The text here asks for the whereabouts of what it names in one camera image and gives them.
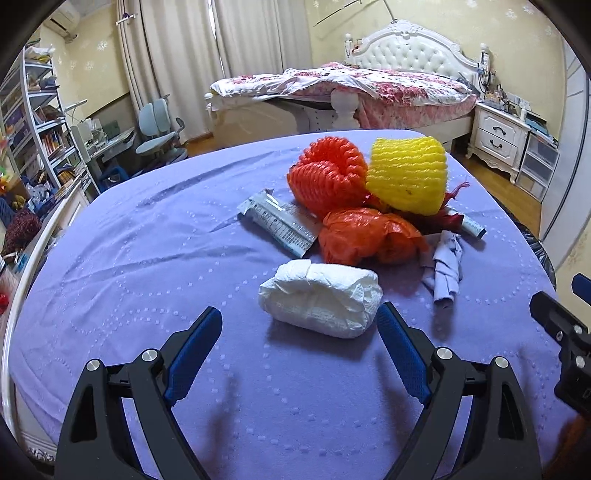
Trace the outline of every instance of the blue gripper pad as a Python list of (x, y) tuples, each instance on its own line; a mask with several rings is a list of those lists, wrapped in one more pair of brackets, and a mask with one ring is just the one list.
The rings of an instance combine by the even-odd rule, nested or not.
[(386, 350), (388, 350), (390, 358), (398, 370), (398, 375), (402, 379), (404, 388), (409, 395), (425, 405), (431, 398), (431, 390), (427, 383), (427, 367), (423, 363), (423, 359), (385, 304), (378, 308), (375, 321)]
[(581, 300), (591, 305), (591, 280), (582, 273), (576, 274), (571, 283), (573, 293)]
[(168, 388), (164, 399), (170, 406), (187, 396), (221, 331), (222, 314), (213, 309), (184, 343), (168, 369)]

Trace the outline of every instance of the tufted headboard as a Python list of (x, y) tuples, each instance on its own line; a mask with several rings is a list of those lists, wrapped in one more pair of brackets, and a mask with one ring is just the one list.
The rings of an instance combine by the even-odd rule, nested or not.
[[(481, 44), (480, 49), (488, 53), (486, 45)], [(345, 35), (345, 59), (367, 69), (413, 70), (454, 79), (462, 74), (482, 91), (478, 63), (464, 56), (457, 43), (407, 20), (398, 20), (365, 37), (357, 47), (353, 37)]]

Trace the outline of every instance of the purple tablecloth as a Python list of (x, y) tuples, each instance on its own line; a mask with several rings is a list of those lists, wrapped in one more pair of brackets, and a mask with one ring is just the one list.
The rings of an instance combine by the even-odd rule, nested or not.
[[(369, 160), (378, 137), (409, 131), (343, 132)], [(259, 285), (291, 258), (236, 206), (265, 187), (292, 199), (290, 165), (318, 134), (202, 155), (132, 179), (90, 205), (51, 252), (23, 307), (10, 368), (31, 411), (57, 441), (87, 360), (133, 360), (160, 347), (212, 305), (223, 332), (174, 414), (215, 479), (384, 477), (421, 410), (409, 397), (375, 327), (341, 340), (273, 321), (257, 305)], [(417, 264), (363, 266), (379, 274), (384, 300), (435, 345), (464, 359), (507, 357), (530, 402), (547, 462), (574, 413), (558, 401), (557, 346), (530, 318), (528, 303), (551, 285), (518, 229), (485, 189), (448, 157), (449, 184), (468, 179), (452, 205), (486, 226), (462, 241), (463, 281), (454, 308), (438, 310)], [(320, 261), (316, 251), (314, 261)], [(148, 453), (133, 406), (134, 443)], [(451, 468), (466, 424), (462, 404), (446, 453)]]

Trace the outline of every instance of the wall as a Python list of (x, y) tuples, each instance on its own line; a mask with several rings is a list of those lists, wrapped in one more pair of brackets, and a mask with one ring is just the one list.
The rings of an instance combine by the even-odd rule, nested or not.
[[(59, 36), (54, 31), (41, 25), (41, 42), (40, 46), (53, 46), (56, 51), (53, 54), (53, 67), (57, 75), (57, 83), (60, 85), (59, 94), (60, 100), (64, 107), (71, 105), (78, 100), (81, 100), (78, 92), (78, 83), (76, 82), (75, 73), (70, 68), (72, 58), (70, 57), (70, 50), (64, 41), (64, 38)], [(76, 116), (79, 116), (80, 111), (76, 111)], [(68, 123), (70, 123), (70, 115), (66, 115)]]
[[(477, 59), (480, 43), (493, 54), (493, 68), (507, 91), (531, 102), (558, 136), (564, 105), (562, 37), (524, 0), (387, 0), (395, 17), (436, 31)], [(306, 0), (314, 65), (341, 61), (344, 38), (363, 38), (386, 27), (391, 17), (383, 0), (363, 0), (315, 27), (346, 0)]]
[(116, 20), (113, 2), (82, 18), (78, 37), (67, 45), (78, 94), (80, 99), (88, 98), (81, 110), (85, 115), (129, 92)]
[(570, 283), (577, 273), (591, 278), (591, 222), (556, 273), (560, 303), (591, 328), (591, 307), (573, 294)]
[(113, 2), (82, 18), (76, 29), (77, 38), (68, 44), (57, 33), (41, 26), (41, 45), (52, 44), (56, 48), (54, 65), (62, 104), (88, 99), (88, 103), (76, 109), (77, 119), (84, 119), (129, 93), (116, 18)]

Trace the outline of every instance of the white tissue bundle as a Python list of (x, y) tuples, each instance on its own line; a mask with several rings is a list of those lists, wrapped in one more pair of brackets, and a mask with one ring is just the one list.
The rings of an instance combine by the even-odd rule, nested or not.
[(355, 338), (374, 321), (382, 300), (371, 270), (292, 260), (259, 289), (259, 305), (281, 322), (338, 338)]

